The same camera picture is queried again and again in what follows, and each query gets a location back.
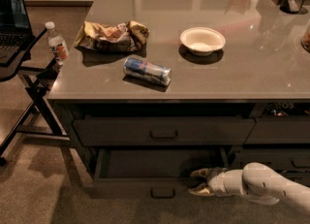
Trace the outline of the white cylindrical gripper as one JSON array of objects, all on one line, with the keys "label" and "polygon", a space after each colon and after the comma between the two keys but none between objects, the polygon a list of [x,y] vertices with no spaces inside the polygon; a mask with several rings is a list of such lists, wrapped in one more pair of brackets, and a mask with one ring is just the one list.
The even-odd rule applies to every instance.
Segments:
[{"label": "white cylindrical gripper", "polygon": [[230,196],[225,187],[225,168],[202,168],[190,173],[190,177],[203,177],[207,184],[202,183],[197,187],[190,188],[189,192],[196,196]]}]

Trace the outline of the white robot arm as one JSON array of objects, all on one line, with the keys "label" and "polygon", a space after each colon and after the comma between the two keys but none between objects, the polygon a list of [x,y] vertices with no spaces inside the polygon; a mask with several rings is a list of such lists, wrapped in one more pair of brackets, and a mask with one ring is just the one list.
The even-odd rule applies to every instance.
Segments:
[{"label": "white robot arm", "polygon": [[310,188],[291,181],[261,163],[249,163],[242,170],[203,168],[191,172],[204,182],[190,188],[196,196],[239,196],[249,202],[272,206],[284,201],[310,213]]}]

